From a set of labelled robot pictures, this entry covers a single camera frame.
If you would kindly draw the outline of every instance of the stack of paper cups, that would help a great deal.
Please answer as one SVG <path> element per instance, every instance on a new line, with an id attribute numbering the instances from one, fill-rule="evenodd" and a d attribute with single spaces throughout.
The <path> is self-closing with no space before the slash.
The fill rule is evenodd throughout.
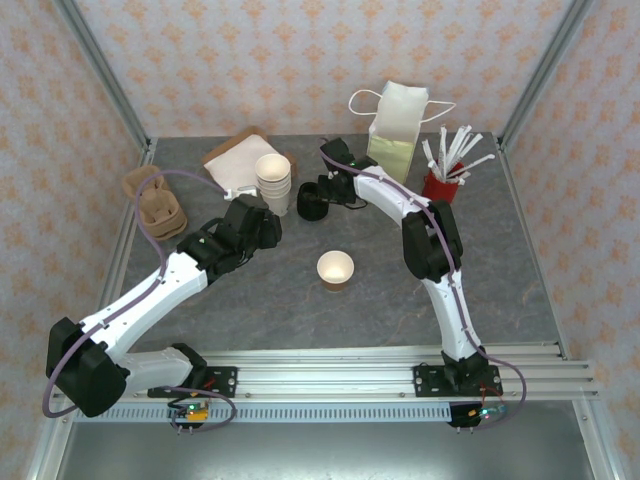
<path id="1" fill-rule="evenodd" d="M 270 153 L 256 162 L 256 177 L 260 194 L 269 210 L 283 217 L 289 208 L 291 164 L 286 157 Z"/>

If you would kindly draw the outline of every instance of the marble countertop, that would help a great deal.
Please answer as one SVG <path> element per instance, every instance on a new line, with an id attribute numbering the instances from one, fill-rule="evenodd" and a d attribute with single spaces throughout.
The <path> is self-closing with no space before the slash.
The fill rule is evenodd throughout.
<path id="1" fill-rule="evenodd" d="M 364 155 L 366 135 L 342 138 L 352 153 Z M 204 175 L 201 157 L 225 140 L 160 139 L 154 164 Z M 270 142 L 295 155 L 299 165 L 291 207 L 282 218 L 281 243 L 258 251 L 248 264 L 183 302 L 135 350 L 163 349 L 174 342 L 199 351 L 439 344 L 427 292 L 404 264 L 400 228 L 371 205 L 358 211 L 332 205 L 323 220 L 306 222 L 296 213 L 295 194 L 301 183 L 326 171 L 317 136 L 273 136 Z M 479 158 L 494 150 L 492 136 L 486 135 L 474 154 Z M 419 193 L 426 172 L 424 153 L 417 148 L 407 186 Z M 187 231 L 224 215 L 228 203 L 214 190 L 179 177 L 168 182 L 189 219 Z M 464 246 L 463 287 L 482 342 L 557 340 L 500 161 L 474 169 L 452 207 Z M 164 242 L 165 248 L 172 249 L 184 235 Z M 328 250 L 344 250 L 355 263 L 348 288 L 339 293 L 325 290 L 316 273 L 318 258 Z M 136 233 L 124 291 L 157 265 L 155 252 Z"/>

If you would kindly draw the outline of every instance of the bag handle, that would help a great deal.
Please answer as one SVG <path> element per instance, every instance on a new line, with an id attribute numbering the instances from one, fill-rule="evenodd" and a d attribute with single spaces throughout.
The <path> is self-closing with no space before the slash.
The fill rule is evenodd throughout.
<path id="1" fill-rule="evenodd" d="M 367 90 L 367 89 L 362 89 L 362 90 L 358 90 L 356 93 L 354 93 L 353 95 L 351 95 L 351 98 L 349 99 L 349 110 L 351 110 L 351 113 L 355 113 L 356 115 L 375 115 L 376 112 L 369 112 L 369 113 L 363 113 L 363 112 L 356 112 L 352 107 L 351 107 L 351 102 L 353 102 L 353 99 L 356 98 L 356 95 L 358 95 L 359 93 L 362 92 L 367 92 L 367 93 L 373 93 L 374 95 L 382 98 L 382 95 L 380 95 L 377 92 L 374 92 L 373 90 Z"/>
<path id="2" fill-rule="evenodd" d="M 431 117 L 431 118 L 427 118 L 426 120 L 421 120 L 421 121 L 420 121 L 420 125 L 422 125 L 423 123 L 430 122 L 431 120 L 435 120 L 436 118 L 441 117 L 442 115 L 444 115 L 444 114 L 446 114 L 446 113 L 449 113 L 451 110 L 453 110 L 454 108 L 456 108 L 456 104 L 455 104 L 454 102 L 439 102 L 439 101 L 437 101 L 437 100 L 429 100 L 429 101 L 427 102 L 427 105 L 429 105 L 430 103 L 438 103 L 438 104 L 440 104 L 440 105 L 451 105 L 451 106 L 450 106 L 449 108 L 447 108 L 445 111 L 440 112 L 440 113 L 438 113 L 437 115 L 434 115 L 434 116 L 433 116 L 433 117 Z"/>

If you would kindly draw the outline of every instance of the red container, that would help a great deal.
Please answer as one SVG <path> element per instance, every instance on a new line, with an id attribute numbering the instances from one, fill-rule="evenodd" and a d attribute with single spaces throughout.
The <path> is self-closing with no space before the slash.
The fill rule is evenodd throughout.
<path id="1" fill-rule="evenodd" d="M 453 172 L 457 172 L 461 168 L 463 168 L 461 162 L 458 162 L 451 169 L 450 174 Z M 458 191 L 458 187 L 460 185 L 458 183 L 442 183 L 438 180 L 433 172 L 429 170 L 429 175 L 424 177 L 424 188 L 422 189 L 422 196 L 427 197 L 430 200 L 446 200 L 447 203 L 453 202 L 453 197 L 456 196 L 456 192 Z"/>

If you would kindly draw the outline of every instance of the patterned wallpaper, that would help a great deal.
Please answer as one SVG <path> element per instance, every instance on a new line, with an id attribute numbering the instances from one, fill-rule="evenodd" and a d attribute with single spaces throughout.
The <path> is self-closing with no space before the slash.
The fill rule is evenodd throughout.
<path id="1" fill-rule="evenodd" d="M 91 313 L 138 160 L 51 0 L 0 2 L 0 464 L 23 479 L 49 327 Z"/>
<path id="2" fill-rule="evenodd" d="M 147 133 L 163 137 L 365 132 L 349 96 L 387 79 L 457 102 L 452 127 L 500 133 L 571 2 L 79 3 Z"/>
<path id="3" fill-rule="evenodd" d="M 571 353 L 595 360 L 640 478 L 640 9 L 589 13 L 509 156 Z"/>

